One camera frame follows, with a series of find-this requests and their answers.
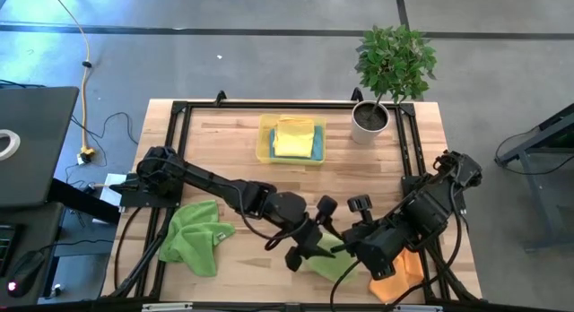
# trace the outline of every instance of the green cloth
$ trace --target green cloth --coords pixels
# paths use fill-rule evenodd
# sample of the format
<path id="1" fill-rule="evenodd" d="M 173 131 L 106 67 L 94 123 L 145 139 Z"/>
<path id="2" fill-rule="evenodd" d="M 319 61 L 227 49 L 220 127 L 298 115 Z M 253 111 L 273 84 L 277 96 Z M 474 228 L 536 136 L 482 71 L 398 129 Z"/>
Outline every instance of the green cloth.
<path id="1" fill-rule="evenodd" d="M 323 233 L 323 237 L 318 242 L 318 246 L 330 251 L 332 247 L 342 245 L 343 241 L 339 238 L 331 235 L 330 233 Z M 336 282 L 341 275 L 343 275 L 344 271 L 354 263 L 354 259 L 352 259 L 351 255 L 347 253 L 346 250 L 340 251 L 335 254 L 335 258 L 329 257 L 322 257 L 322 256 L 313 256 L 310 259 L 305 260 L 305 264 L 314 272 L 318 273 L 319 275 L 325 277 L 331 282 Z M 344 278 L 343 282 L 351 281 L 355 275 L 357 274 L 357 270 L 352 270 L 347 277 Z"/>
<path id="2" fill-rule="evenodd" d="M 233 233 L 232 225 L 219 222 L 214 200 L 186 205 L 171 219 L 168 236 L 161 244 L 160 260 L 184 262 L 198 276 L 215 276 L 213 248 Z"/>

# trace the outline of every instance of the white pot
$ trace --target white pot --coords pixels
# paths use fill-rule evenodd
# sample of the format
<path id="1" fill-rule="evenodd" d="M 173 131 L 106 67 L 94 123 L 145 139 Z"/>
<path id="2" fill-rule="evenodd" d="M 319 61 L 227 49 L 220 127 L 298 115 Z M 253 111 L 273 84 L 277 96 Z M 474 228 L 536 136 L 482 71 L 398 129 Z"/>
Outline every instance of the white pot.
<path id="1" fill-rule="evenodd" d="M 385 128 L 387 128 L 388 122 L 390 119 L 387 109 L 385 107 L 383 107 L 381 104 L 378 104 L 378 107 L 383 109 L 383 111 L 387 115 L 387 122 L 385 123 L 383 128 L 376 130 L 376 131 L 371 131 L 371 130 L 367 130 L 367 129 L 359 126 L 359 124 L 357 124 L 357 122 L 355 121 L 355 110 L 360 105 L 364 105 L 364 104 L 374 105 L 375 101 L 361 101 L 352 109 L 352 113 L 351 113 L 351 121 L 352 121 L 351 138 L 356 143 L 359 143 L 359 144 L 371 143 L 375 139 L 375 137 L 377 137 L 380 134 L 380 132 L 382 132 Z"/>

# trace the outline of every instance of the wooden tabletop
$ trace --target wooden tabletop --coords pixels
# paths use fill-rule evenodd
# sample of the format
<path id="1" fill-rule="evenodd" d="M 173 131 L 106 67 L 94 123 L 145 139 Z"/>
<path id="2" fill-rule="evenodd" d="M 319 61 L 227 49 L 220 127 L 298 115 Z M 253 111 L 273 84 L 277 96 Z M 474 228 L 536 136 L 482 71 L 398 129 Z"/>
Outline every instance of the wooden tabletop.
<path id="1" fill-rule="evenodd" d="M 150 100 L 135 164 L 151 146 L 163 145 L 173 100 Z M 440 119 L 439 106 L 433 102 L 414 103 L 416 119 L 422 141 L 427 170 L 431 173 L 434 159 L 447 149 L 447 142 Z M 300 114 L 326 118 L 326 160 L 320 167 L 296 165 L 269 165 L 260 163 L 255 155 L 259 115 Z M 177 148 L 178 121 L 173 145 Z M 410 154 L 414 154 L 410 126 L 404 120 Z M 339 207 L 334 214 L 338 230 L 350 228 L 360 219 L 349 212 L 346 200 L 355 195 L 369 194 L 373 202 L 372 214 L 379 217 L 402 198 L 400 178 L 403 176 L 399 140 L 395 117 L 379 135 L 374 145 L 358 145 L 350 138 L 350 110 L 277 110 L 277 109 L 194 109 L 191 116 L 185 160 L 229 179 L 241 178 L 271 183 L 279 191 L 292 191 L 305 198 L 311 216 L 317 212 L 317 201 L 330 195 Z M 412 160 L 413 171 L 416 164 Z M 284 256 L 294 242 L 284 240 L 272 251 L 265 251 L 265 240 L 251 233 L 232 209 L 220 198 L 215 198 L 191 186 L 185 186 L 182 204 L 215 199 L 219 205 L 220 220 L 231 223 L 236 234 L 223 241 L 214 255 L 218 274 L 213 278 L 194 275 L 184 264 L 167 264 L 161 291 L 162 300 L 176 301 L 225 301 L 225 302 L 313 302 L 327 303 L 333 283 L 310 271 L 305 264 L 296 273 L 285 266 Z M 134 219 L 122 246 L 118 275 L 120 282 L 134 267 L 142 254 L 150 209 L 142 209 Z M 119 239 L 127 217 L 122 214 L 117 228 Z M 260 231 L 273 235 L 277 229 L 265 221 L 254 221 Z M 451 221 L 441 236 L 444 257 L 450 257 L 457 234 Z M 114 289 L 113 273 L 117 241 L 109 259 L 106 281 L 102 294 Z M 156 265 L 154 258 L 148 273 L 146 292 L 152 286 Z M 379 303 L 368 290 L 370 274 L 360 264 L 358 277 L 339 287 L 336 303 Z M 480 287 L 474 267 L 473 254 L 466 233 L 452 270 L 475 296 L 480 297 Z M 423 301 L 418 290 L 404 302 Z"/>

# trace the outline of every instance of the plastic container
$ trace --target plastic container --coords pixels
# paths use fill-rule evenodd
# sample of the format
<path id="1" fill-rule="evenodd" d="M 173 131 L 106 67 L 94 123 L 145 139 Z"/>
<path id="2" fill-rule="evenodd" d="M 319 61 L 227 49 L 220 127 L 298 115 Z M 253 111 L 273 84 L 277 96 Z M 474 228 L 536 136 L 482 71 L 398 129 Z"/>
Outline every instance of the plastic container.
<path id="1" fill-rule="evenodd" d="M 271 158 L 269 156 L 269 134 L 272 128 L 277 127 L 279 117 L 291 117 L 312 119 L 315 126 L 321 126 L 323 129 L 323 159 L 322 160 L 307 160 L 307 159 L 285 159 L 285 158 Z M 322 117 L 305 117 L 294 115 L 278 115 L 278 114 L 264 114 L 259 118 L 259 136 L 257 138 L 257 147 L 255 154 L 257 158 L 265 164 L 281 163 L 281 164 L 295 164 L 295 165 L 321 165 L 326 157 L 326 120 Z"/>

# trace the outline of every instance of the gray floor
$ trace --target gray floor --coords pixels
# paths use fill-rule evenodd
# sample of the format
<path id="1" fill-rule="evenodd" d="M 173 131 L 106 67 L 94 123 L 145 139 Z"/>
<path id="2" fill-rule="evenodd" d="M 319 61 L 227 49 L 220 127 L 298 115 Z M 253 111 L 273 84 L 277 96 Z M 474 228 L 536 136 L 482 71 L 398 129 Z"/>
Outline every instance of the gray floor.
<path id="1" fill-rule="evenodd" d="M 398 24 L 395 0 L 64 0 L 82 23 L 227 29 L 360 30 Z M 435 31 L 573 32 L 571 0 L 405 0 L 413 28 Z M 70 23 L 53 0 L 7 0 L 0 21 Z M 90 35 L 93 76 L 89 126 L 125 111 L 139 136 L 150 98 L 346 100 L 359 82 L 353 66 L 356 38 L 254 36 Z M 569 105 L 574 98 L 574 41 L 440 40 L 439 63 L 426 100 L 440 104 L 449 147 L 484 168 L 480 188 L 468 191 L 471 242 L 483 296 L 497 303 L 572 310 L 574 251 L 527 255 L 527 240 L 542 223 L 523 177 L 497 168 L 496 146 Z M 84 59 L 76 34 L 0 32 L 0 78 L 79 85 Z M 76 107 L 76 116 L 81 110 Z M 71 181 L 101 182 L 132 168 L 135 146 L 125 119 L 110 120 L 101 142 L 106 168 L 74 168 Z M 80 130 L 72 126 L 57 177 L 74 163 Z M 544 180 L 559 186 L 574 166 Z M 570 194 L 562 198 L 568 202 Z M 92 258 L 69 258 L 94 266 Z M 103 269 L 107 257 L 103 256 Z M 67 271 L 58 271 L 65 283 Z M 67 285 L 67 297 L 97 295 L 102 273 L 89 269 Z"/>

